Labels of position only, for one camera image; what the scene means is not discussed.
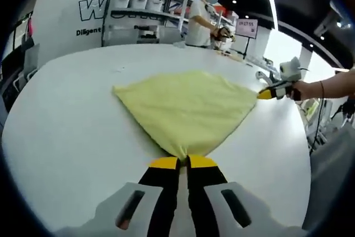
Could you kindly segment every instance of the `human arm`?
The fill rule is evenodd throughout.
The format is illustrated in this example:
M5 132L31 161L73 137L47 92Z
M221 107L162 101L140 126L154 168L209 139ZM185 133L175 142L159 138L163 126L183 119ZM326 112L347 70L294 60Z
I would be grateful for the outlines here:
M210 29L212 33L215 32L216 30L218 31L218 28L216 26L214 26L212 23L209 23L208 21L203 19L201 16L197 15L197 16L192 17L191 19L194 20L195 22L197 22L199 25Z
M305 83L299 81L293 85L294 89L301 92L301 99L310 98L341 98L355 94L355 69L339 73L321 82Z

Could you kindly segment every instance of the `yellow towel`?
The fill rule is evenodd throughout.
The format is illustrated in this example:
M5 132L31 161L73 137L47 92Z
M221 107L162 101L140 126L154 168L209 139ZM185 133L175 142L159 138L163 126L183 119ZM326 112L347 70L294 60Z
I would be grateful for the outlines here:
M206 155L256 104L257 93L204 72L159 74L114 93L171 155Z

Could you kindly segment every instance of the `human hand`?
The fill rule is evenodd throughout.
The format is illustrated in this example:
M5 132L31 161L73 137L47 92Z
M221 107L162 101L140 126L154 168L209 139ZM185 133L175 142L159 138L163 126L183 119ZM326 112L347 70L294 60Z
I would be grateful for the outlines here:
M301 93L301 101L313 98L313 96L312 96L312 87L311 87L311 85L309 83L305 83L305 82L300 80L300 81L294 83L292 86L293 86L293 88L295 90L300 91L300 93ZM287 97L291 98L291 99L294 99L294 95L295 95L295 92L292 91L292 93L288 94Z
M218 36L218 30L219 30L219 28L217 28L217 27L215 27L213 30L212 30L212 35L214 36L214 37L217 37Z
M222 30L221 30L221 36L223 37L229 37L230 36L230 32L227 28L223 27Z

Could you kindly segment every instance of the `white wall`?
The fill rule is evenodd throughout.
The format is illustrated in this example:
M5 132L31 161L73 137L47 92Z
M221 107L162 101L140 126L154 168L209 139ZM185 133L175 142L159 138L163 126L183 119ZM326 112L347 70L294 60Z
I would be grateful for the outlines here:
M301 55L302 43L292 37L276 30L271 30L264 57L272 60L274 66L282 62L290 61L292 58L299 58Z
M250 39L247 50L248 56L262 58L268 43L270 31L267 28L259 26L257 28L256 39ZM236 41L232 44L231 48L244 53L248 38L243 36L236 36Z
M40 43L39 67L51 59L101 46L99 28L103 23L105 0L88 0L88 3L92 1L92 5L86 9L85 1L36 1L32 25L34 42ZM96 31L89 35L77 36L77 31L82 29L96 29Z
M313 52L304 81L307 83L328 79L335 75L334 69L317 53Z
M311 62L311 57L312 57L312 52L306 49L305 47L302 47L301 49L301 55L300 55L300 64L302 68L308 69L308 66L310 65ZM305 78L307 71L302 70L302 79Z

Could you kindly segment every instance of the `white table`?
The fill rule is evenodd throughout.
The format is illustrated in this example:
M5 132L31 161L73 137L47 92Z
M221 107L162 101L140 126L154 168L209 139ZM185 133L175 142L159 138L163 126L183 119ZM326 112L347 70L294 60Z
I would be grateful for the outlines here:
M23 89L3 131L3 149L28 205L52 231L80 226L127 181L138 182L164 152L112 94L162 72L201 69L258 91L259 67L207 49L127 45L52 60ZM210 155L228 181L265 201L284 225L301 226L310 194L308 146L289 99L259 100Z

